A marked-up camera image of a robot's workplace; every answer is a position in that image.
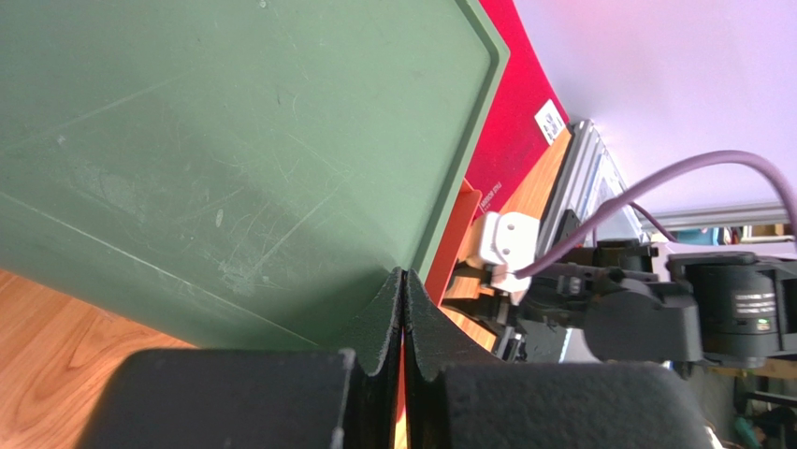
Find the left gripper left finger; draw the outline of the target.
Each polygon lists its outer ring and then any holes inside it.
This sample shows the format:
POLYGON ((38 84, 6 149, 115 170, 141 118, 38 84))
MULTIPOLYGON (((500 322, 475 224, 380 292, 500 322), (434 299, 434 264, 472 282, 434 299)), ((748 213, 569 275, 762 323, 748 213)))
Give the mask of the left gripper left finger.
POLYGON ((326 448, 391 448, 399 391, 402 268, 336 337, 326 374, 326 448))

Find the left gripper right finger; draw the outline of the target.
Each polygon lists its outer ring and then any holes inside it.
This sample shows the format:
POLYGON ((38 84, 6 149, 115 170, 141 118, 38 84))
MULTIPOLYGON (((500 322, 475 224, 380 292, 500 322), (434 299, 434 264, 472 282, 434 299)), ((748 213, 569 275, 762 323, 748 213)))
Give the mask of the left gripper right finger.
POLYGON ((471 448, 461 428, 469 406, 447 372, 499 360, 435 305, 416 271, 403 273, 401 287, 408 446, 471 448))

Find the pink drawer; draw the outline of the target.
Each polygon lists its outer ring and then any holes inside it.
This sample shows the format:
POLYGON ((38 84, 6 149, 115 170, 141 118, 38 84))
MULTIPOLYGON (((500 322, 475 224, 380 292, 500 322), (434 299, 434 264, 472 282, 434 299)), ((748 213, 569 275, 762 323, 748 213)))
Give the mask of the pink drawer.
POLYGON ((428 296, 435 306, 442 304, 457 263, 457 254, 467 237, 481 198, 479 190, 474 189, 467 180, 462 181, 425 280, 428 296))

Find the green three-drawer organizer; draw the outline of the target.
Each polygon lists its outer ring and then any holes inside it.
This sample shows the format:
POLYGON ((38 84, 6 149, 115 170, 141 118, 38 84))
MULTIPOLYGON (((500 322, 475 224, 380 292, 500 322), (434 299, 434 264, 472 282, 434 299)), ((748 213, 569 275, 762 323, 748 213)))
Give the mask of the green three-drawer organizer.
POLYGON ((5 1, 1 267, 205 347, 430 271, 510 52, 476 1, 5 1))

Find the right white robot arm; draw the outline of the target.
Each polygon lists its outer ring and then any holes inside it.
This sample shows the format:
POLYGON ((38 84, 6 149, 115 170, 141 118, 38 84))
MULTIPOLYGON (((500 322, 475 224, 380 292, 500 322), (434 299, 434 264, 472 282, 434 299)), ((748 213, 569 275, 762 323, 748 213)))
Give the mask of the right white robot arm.
POLYGON ((583 332, 599 360, 757 369, 796 352, 796 261, 752 252, 673 253, 605 240, 532 278, 523 318, 583 332))

